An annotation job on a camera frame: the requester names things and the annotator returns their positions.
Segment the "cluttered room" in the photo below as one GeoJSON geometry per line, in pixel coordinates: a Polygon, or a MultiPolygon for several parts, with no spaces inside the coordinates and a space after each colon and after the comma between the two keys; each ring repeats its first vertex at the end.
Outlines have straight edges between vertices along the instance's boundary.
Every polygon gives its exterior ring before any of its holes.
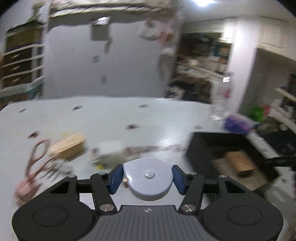
{"type": "Polygon", "coordinates": [[[294,241],[287,2],[0,1],[0,237],[294,241]]]}

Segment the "white table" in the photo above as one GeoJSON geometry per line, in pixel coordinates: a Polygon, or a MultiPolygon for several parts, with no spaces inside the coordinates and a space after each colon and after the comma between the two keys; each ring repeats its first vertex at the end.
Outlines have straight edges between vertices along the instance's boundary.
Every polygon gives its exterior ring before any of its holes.
{"type": "MultiPolygon", "coordinates": [[[[89,150],[98,142],[120,140],[124,147],[146,145],[166,147],[181,144],[186,148],[194,131],[223,132],[219,121],[209,119],[209,111],[208,104],[153,98],[75,97],[61,100],[32,100],[8,105],[0,112],[1,240],[17,240],[11,227],[12,215],[18,207],[14,202],[13,193],[16,184],[24,177],[31,149],[38,140],[49,138],[54,142],[73,133],[84,134],[87,150],[70,164],[79,179],[87,179],[98,172],[89,161],[89,150]],[[73,111],[76,106],[82,108],[73,111]],[[126,126],[130,124],[139,127],[127,130],[126,126]],[[197,126],[201,126],[202,129],[196,130],[197,126]],[[28,139],[28,136],[35,131],[39,132],[39,136],[28,139]]],[[[265,155],[276,156],[276,153],[255,134],[251,134],[250,138],[259,148],[268,149],[265,155]]],[[[148,153],[145,156],[157,157],[170,166],[177,164],[186,173],[193,171],[184,152],[167,150],[148,153]]],[[[42,178],[43,186],[38,193],[62,178],[60,175],[54,182],[42,178]]],[[[288,181],[287,187],[291,185],[291,181],[288,181]]],[[[122,184],[112,199],[118,209],[123,204],[172,204],[178,208],[183,196],[179,195],[176,187],[172,185],[165,197],[147,202],[135,198],[122,184]]],[[[91,206],[87,196],[81,200],[91,206]]],[[[204,198],[202,208],[206,205],[208,200],[204,198]]]]}

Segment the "clutter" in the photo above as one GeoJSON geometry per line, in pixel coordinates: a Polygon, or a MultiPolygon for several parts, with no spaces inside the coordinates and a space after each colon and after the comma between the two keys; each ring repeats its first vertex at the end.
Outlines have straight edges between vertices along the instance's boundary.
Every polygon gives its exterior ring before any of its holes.
{"type": "Polygon", "coordinates": [[[58,154],[60,159],[69,159],[85,150],[85,137],[78,133],[53,143],[49,148],[49,154],[58,154]]]}
{"type": "Polygon", "coordinates": [[[25,171],[25,179],[17,185],[14,193],[14,196],[20,205],[23,205],[24,203],[28,202],[34,197],[34,195],[36,194],[36,192],[40,187],[40,184],[36,183],[36,180],[35,180],[36,176],[43,170],[47,170],[48,168],[46,167],[46,164],[49,163],[50,161],[56,160],[58,157],[58,155],[51,156],[41,165],[39,169],[37,169],[34,173],[30,174],[31,167],[46,155],[49,149],[49,144],[50,144],[50,141],[48,139],[41,140],[34,146],[32,150],[32,153],[25,171]],[[42,143],[45,144],[43,154],[36,158],[35,157],[36,150],[38,146],[41,145],[42,143]]]}
{"type": "Polygon", "coordinates": [[[296,134],[291,126],[273,117],[264,117],[256,132],[283,158],[296,156],[296,134]]]}
{"type": "Polygon", "coordinates": [[[158,29],[155,21],[148,17],[146,22],[141,27],[139,37],[145,40],[154,41],[158,39],[158,36],[158,29]]]}
{"type": "Polygon", "coordinates": [[[71,167],[69,164],[67,164],[67,161],[65,160],[56,160],[47,170],[47,172],[41,176],[41,178],[46,177],[47,179],[50,179],[51,177],[56,174],[56,176],[51,179],[50,181],[54,181],[57,179],[57,177],[62,175],[70,175],[73,173],[73,167],[71,167]]]}
{"type": "Polygon", "coordinates": [[[167,57],[167,58],[172,58],[175,56],[175,48],[174,47],[170,47],[170,48],[163,48],[161,50],[161,56],[167,57]]]}
{"type": "Polygon", "coordinates": [[[107,141],[98,143],[97,147],[91,150],[89,158],[96,166],[106,165],[113,168],[140,156],[130,148],[123,148],[121,141],[107,141]]]}
{"type": "Polygon", "coordinates": [[[112,13],[135,13],[137,15],[147,13],[159,13],[165,16],[172,16],[177,6],[172,1],[154,1],[147,0],[141,2],[128,1],[109,1],[109,0],[53,0],[50,6],[50,18],[56,18],[71,14],[89,14],[90,12],[97,14],[112,13]]]}
{"type": "Polygon", "coordinates": [[[167,87],[166,98],[210,103],[212,82],[187,73],[179,74],[167,87]]]}
{"type": "Polygon", "coordinates": [[[32,83],[4,88],[0,91],[0,110],[12,102],[38,99],[42,96],[42,93],[43,77],[36,79],[32,83]]]}

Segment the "ceiling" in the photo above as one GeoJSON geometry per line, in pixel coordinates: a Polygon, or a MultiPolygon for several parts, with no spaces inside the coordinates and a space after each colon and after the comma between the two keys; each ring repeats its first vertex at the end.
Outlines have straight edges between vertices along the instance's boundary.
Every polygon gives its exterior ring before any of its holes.
{"type": "Polygon", "coordinates": [[[208,4],[206,7],[199,7],[193,0],[184,0],[183,16],[185,16],[185,22],[192,23],[240,16],[261,16],[296,22],[296,17],[277,0],[213,1],[214,3],[208,4]]]}

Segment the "black tray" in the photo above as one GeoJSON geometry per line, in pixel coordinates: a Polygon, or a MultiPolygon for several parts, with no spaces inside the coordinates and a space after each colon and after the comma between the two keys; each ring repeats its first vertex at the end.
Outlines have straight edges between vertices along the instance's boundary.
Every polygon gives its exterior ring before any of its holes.
{"type": "Polygon", "coordinates": [[[271,182],[279,177],[279,173],[266,165],[266,159],[244,136],[231,133],[193,133],[192,140],[186,152],[186,157],[194,171],[207,179],[217,179],[220,174],[214,168],[212,161],[223,158],[228,151],[244,150],[256,163],[259,170],[266,176],[268,184],[254,190],[260,194],[269,188],[271,182]]]}

